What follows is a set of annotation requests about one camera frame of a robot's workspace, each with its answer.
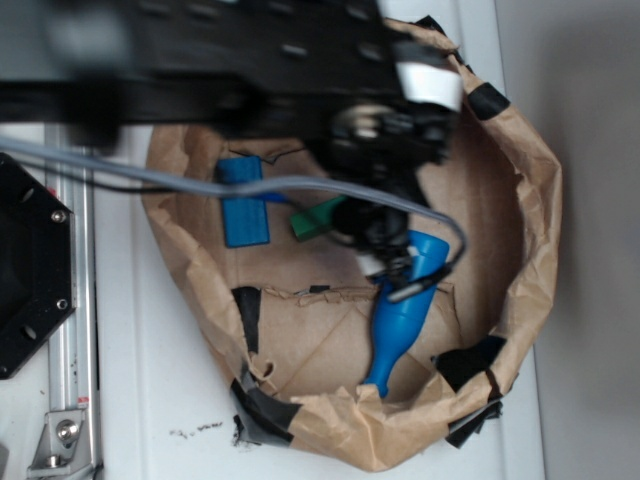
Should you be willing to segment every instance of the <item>black hexagonal plate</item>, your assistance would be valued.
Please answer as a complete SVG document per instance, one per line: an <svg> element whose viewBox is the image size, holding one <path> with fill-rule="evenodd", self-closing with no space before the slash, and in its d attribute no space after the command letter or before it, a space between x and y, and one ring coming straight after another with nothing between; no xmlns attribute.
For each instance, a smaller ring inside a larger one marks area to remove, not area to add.
<svg viewBox="0 0 640 480"><path fill-rule="evenodd" d="M0 153L0 380L73 311L72 222L67 207Z"/></svg>

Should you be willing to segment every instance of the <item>blue block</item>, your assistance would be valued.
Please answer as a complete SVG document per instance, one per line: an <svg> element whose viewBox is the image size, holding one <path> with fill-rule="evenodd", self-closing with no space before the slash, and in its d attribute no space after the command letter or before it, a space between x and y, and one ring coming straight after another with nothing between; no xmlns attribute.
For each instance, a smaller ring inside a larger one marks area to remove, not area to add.
<svg viewBox="0 0 640 480"><path fill-rule="evenodd" d="M245 183L262 179L260 157L220 160L217 177L221 183ZM269 243L269 221L264 200L229 198L222 200L225 242L228 248Z"/></svg>

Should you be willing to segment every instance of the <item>green block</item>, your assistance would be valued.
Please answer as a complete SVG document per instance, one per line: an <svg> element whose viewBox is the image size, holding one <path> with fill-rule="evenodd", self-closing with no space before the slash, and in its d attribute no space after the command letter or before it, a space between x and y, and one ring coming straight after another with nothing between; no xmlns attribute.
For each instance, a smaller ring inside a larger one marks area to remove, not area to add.
<svg viewBox="0 0 640 480"><path fill-rule="evenodd" d="M327 233L333 229L331 219L333 210L347 197L340 196L316 205L302 212L291 215L289 221L293 227L293 233L300 242L310 240Z"/></svg>

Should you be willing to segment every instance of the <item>paper bag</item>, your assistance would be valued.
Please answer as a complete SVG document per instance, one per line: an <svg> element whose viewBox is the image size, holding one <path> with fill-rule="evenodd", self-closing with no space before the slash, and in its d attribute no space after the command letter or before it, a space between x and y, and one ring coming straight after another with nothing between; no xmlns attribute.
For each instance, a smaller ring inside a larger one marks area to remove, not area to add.
<svg viewBox="0 0 640 480"><path fill-rule="evenodd" d="M553 303L561 215L558 161L518 110L461 63L444 35L389 24L447 52L464 80L451 157L425 165L419 179L434 207L462 225L469 250L438 286L386 399L360 385L372 360L378 292L353 250L329 236L298 242L288 205L268 205L269 244L228 249L219 200L174 193L144 200L247 438L368 471L391 468L443 437L459 445L497 413ZM298 140L228 141L200 126L157 127L147 165L210 181L219 159L245 155L262 158L265 177L326 175ZM332 197L291 195L304 206ZM455 245L441 226L411 223Z"/></svg>

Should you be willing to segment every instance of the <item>metal bracket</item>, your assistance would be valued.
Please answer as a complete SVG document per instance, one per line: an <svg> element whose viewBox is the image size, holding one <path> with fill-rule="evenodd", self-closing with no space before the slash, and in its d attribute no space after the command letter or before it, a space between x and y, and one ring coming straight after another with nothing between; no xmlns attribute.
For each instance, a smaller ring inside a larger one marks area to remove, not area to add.
<svg viewBox="0 0 640 480"><path fill-rule="evenodd" d="M49 412L27 478L85 478L93 470L84 410Z"/></svg>
<svg viewBox="0 0 640 480"><path fill-rule="evenodd" d="M0 153L0 380L73 312L71 211Z"/></svg>

